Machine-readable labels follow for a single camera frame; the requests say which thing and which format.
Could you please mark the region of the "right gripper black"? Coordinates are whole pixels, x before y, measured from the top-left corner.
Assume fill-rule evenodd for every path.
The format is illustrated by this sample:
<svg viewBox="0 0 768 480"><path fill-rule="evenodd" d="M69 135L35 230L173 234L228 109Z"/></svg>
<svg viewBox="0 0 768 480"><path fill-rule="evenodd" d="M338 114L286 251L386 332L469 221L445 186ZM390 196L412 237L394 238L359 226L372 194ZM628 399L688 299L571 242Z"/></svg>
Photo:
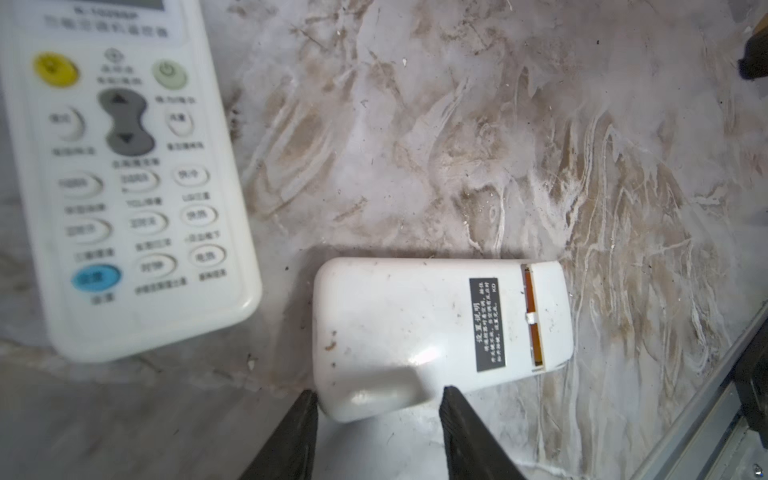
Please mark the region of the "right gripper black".
<svg viewBox="0 0 768 480"><path fill-rule="evenodd" d="M739 75L744 80L756 80L768 76L768 15L756 25L745 44L744 55L738 61Z"/></svg>

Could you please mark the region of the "orange AAA batteries pair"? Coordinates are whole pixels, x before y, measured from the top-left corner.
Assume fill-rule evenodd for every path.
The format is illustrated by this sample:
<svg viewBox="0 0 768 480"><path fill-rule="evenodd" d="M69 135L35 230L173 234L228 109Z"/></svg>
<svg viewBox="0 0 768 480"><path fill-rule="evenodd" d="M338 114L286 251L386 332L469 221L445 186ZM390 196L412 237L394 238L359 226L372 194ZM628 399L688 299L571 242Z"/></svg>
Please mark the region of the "orange AAA batteries pair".
<svg viewBox="0 0 768 480"><path fill-rule="evenodd" d="M538 314L536 311L536 302L533 288L533 279L530 268L523 267L524 293L526 300L526 322L529 327L529 336L531 341L531 356L535 370L542 369L543 353L541 345L541 336L538 326Z"/></svg>

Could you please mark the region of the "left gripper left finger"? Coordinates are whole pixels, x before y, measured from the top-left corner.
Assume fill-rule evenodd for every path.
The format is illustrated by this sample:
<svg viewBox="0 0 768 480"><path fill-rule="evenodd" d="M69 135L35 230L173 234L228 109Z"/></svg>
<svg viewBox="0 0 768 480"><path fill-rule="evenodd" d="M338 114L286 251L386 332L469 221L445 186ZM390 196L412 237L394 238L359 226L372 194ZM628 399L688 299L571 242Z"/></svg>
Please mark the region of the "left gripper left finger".
<svg viewBox="0 0 768 480"><path fill-rule="evenodd" d="M317 431L318 396L304 390L239 479L311 479Z"/></svg>

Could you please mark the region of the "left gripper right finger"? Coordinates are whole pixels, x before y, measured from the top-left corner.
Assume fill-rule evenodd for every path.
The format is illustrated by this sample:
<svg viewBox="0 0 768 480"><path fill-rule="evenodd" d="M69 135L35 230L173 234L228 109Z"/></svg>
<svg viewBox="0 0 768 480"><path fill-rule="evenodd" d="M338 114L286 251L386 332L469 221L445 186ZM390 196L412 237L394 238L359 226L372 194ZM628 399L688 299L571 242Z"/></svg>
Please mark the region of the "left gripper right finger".
<svg viewBox="0 0 768 480"><path fill-rule="evenodd" d="M446 386L439 408L450 480L524 480L462 392Z"/></svg>

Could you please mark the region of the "red and white remote control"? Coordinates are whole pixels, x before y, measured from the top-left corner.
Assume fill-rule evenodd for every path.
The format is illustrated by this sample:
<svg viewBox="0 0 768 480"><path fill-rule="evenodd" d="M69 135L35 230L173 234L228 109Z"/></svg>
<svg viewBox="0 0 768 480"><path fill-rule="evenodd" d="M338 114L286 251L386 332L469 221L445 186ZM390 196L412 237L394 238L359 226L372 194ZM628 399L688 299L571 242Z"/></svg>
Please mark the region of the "red and white remote control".
<svg viewBox="0 0 768 480"><path fill-rule="evenodd" d="M313 379L349 423L541 375L526 322L532 260L340 257L313 290Z"/></svg>

